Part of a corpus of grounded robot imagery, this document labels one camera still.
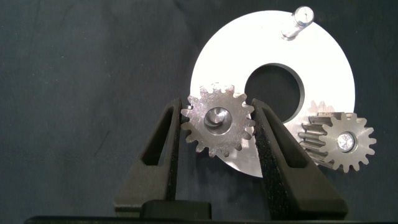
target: metal pin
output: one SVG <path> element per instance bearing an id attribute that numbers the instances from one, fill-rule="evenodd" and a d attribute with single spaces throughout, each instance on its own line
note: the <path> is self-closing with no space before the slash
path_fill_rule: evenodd
<path id="1" fill-rule="evenodd" d="M 313 11 L 307 6 L 301 6 L 292 16 L 282 24 L 282 38 L 293 40 L 296 36 L 313 22 Z"/>

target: spur gear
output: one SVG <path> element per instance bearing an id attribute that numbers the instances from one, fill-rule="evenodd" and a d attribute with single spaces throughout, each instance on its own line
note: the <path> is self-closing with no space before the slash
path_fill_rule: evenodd
<path id="1" fill-rule="evenodd" d="M 303 124 L 305 133 L 300 144 L 314 162 L 337 170 L 343 166 L 345 173 L 349 167 L 358 171 L 359 162 L 369 163 L 366 155 L 374 155 L 369 145 L 375 144 L 369 138 L 373 128 L 365 128 L 366 119 L 357 118 L 355 113 L 318 113 L 309 117 L 310 124 Z"/>
<path id="2" fill-rule="evenodd" d="M 210 157 L 214 157 L 218 149 L 228 157 L 230 149 L 242 149 L 242 139 L 251 139 L 245 129 L 255 124 L 247 118 L 254 108 L 244 103 L 246 94 L 234 93 L 234 86 L 215 83 L 212 87 L 212 93 L 200 87 L 201 98 L 188 97 L 191 106 L 182 109 L 181 114 L 188 117 L 189 122 L 181 128 L 192 131 L 186 141 L 198 141 L 196 152 L 208 147 Z"/>

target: steel gear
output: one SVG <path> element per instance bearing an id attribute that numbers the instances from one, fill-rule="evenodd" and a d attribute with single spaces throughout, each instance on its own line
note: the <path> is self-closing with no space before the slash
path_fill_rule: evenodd
<path id="1" fill-rule="evenodd" d="M 349 167 L 358 171 L 359 162 L 369 163 L 366 155 L 374 155 L 369 145 L 375 144 L 369 138 L 373 128 L 365 128 L 366 119 L 357 118 L 355 113 L 318 113 L 309 117 L 310 124 L 303 124 L 305 133 L 300 144 L 318 164 L 337 170 L 343 166 L 345 173 Z"/>
<path id="2" fill-rule="evenodd" d="M 234 86 L 215 83 L 212 87 L 212 93 L 200 87 L 201 98 L 188 97 L 191 106 L 182 109 L 181 114 L 190 120 L 181 128 L 192 131 L 186 141 L 198 141 L 197 152 L 208 147 L 210 157 L 214 157 L 218 149 L 228 157 L 230 149 L 242 149 L 242 139 L 251 139 L 245 129 L 254 126 L 255 122 L 247 118 L 254 108 L 244 103 L 246 94 L 234 93 Z"/>

